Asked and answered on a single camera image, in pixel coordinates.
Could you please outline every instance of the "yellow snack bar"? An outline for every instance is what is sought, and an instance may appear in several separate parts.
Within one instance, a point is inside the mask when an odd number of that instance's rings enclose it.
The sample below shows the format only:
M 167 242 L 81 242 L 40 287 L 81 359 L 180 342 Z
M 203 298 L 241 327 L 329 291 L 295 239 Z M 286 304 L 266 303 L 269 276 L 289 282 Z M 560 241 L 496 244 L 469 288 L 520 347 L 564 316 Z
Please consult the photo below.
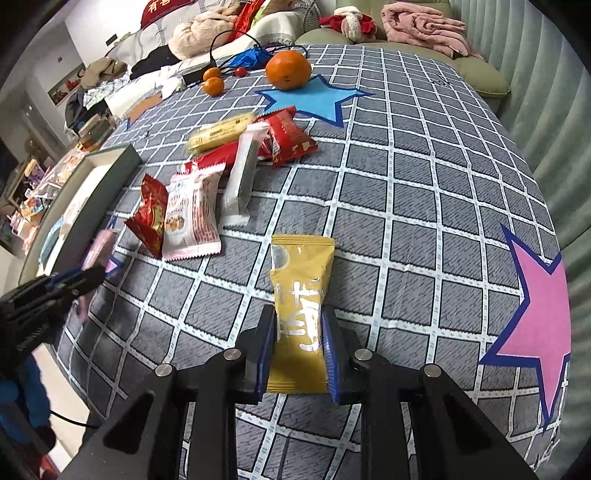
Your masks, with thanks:
M 246 126 L 255 119 L 254 112 L 241 113 L 221 120 L 210 127 L 197 130 L 189 137 L 187 150 L 193 153 L 205 152 L 211 148 L 238 140 Z
M 320 306 L 328 288 L 335 241 L 325 236 L 273 235 L 271 282 L 278 341 L 267 391 L 325 393 Z

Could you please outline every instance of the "table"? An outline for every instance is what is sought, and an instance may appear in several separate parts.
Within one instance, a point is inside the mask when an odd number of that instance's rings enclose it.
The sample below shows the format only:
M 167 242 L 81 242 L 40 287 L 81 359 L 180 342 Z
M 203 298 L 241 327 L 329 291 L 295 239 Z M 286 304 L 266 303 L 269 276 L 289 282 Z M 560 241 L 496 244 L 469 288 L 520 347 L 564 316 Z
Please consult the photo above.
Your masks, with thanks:
M 69 318 L 56 344 L 64 375 L 108 416 L 159 363 L 204 363 L 256 325 L 272 301 L 272 233 L 330 235 L 337 250 L 326 301 L 342 325 L 392 362 L 441 365 L 536 466 L 557 440 L 566 379 L 543 431 L 535 369 L 478 364 L 523 295 L 501 224 L 547 263 L 558 254 L 529 168 L 447 65 L 360 46 L 309 47 L 309 59 L 313 75 L 371 95 L 335 107 L 343 128 L 296 116 L 318 151 L 281 168 L 259 166 L 251 221 L 222 231 L 222 254 L 164 263 L 123 229 L 115 255 L 125 269 L 98 291 L 92 321 L 81 327 Z M 261 71 L 230 77 L 226 88 L 217 99 L 198 88 L 176 93 L 107 140 L 133 143 L 144 161 L 111 207 L 119 227 L 138 205 L 144 174 L 167 184 L 186 161 L 196 126 L 268 103 L 257 93 L 269 88 Z M 241 477 L 276 479 L 284 448 L 283 478 L 359 476 L 359 406 L 266 394 L 236 416 Z M 407 412 L 405 422 L 414 466 Z M 183 459 L 189 440 L 187 431 Z

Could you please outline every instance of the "pink star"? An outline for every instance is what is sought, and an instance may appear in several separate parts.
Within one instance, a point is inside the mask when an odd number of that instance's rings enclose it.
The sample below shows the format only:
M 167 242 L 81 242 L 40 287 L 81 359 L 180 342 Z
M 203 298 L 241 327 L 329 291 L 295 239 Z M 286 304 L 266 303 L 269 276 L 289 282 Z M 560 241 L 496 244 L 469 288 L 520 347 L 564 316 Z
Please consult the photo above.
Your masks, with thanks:
M 564 264 L 559 253 L 547 265 L 507 228 L 502 229 L 524 301 L 480 363 L 535 367 L 544 425 L 548 425 L 570 358 L 570 308 Z

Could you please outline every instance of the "beige fluffy jacket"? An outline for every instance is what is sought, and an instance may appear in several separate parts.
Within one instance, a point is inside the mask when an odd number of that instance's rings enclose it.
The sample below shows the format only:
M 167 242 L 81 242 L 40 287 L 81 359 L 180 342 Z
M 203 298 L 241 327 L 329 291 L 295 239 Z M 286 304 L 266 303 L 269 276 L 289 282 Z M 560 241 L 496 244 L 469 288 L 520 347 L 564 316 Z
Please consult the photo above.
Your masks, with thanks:
M 168 47 L 179 60 L 187 60 L 209 51 L 214 37 L 234 27 L 237 15 L 223 15 L 225 9 L 199 14 L 192 23 L 181 23 L 174 29 Z M 220 35 L 213 48 L 224 45 L 230 32 Z

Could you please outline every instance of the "orange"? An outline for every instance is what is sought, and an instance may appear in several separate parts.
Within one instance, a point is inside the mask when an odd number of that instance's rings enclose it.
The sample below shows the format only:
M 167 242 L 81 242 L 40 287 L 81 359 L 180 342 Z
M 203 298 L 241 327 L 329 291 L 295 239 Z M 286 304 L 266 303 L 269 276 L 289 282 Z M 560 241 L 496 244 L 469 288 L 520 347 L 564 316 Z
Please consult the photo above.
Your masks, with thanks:
M 223 80 L 218 77 L 211 77 L 203 84 L 203 91 L 212 97 L 221 95 L 224 89 Z
M 310 80 L 312 67 L 300 52 L 283 50 L 275 53 L 265 68 L 270 84 L 279 90 L 299 88 Z
M 205 80 L 209 80 L 210 78 L 222 78 L 222 72 L 220 72 L 220 69 L 217 67 L 212 67 L 210 69 L 205 70 L 205 73 L 203 74 L 203 81 Z

